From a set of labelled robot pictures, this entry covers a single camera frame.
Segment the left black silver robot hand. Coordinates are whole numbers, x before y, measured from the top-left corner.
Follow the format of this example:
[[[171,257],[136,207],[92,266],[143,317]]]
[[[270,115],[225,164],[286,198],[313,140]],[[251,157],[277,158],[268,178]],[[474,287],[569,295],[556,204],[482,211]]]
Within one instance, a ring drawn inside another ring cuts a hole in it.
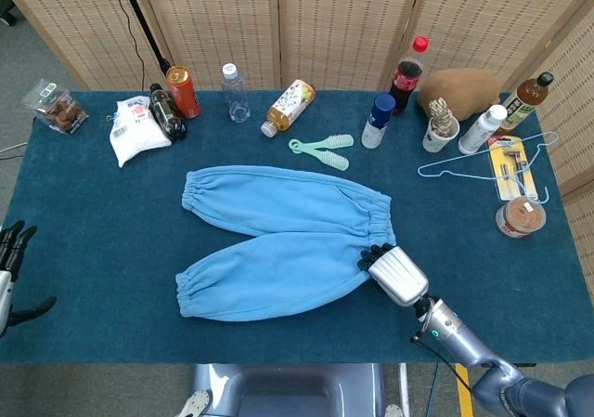
[[[24,227],[25,221],[19,220],[1,231],[1,336],[10,327],[43,316],[57,302],[56,296],[50,296],[33,308],[20,311],[13,308],[12,295],[24,253],[37,230],[36,226]]]

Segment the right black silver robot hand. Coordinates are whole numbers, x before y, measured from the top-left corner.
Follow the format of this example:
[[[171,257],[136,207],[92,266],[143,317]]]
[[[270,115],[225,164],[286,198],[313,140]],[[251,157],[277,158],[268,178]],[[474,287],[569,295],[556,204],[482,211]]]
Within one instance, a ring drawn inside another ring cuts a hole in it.
[[[360,252],[357,265],[399,306],[414,306],[428,292],[426,275],[400,246],[374,244]]]

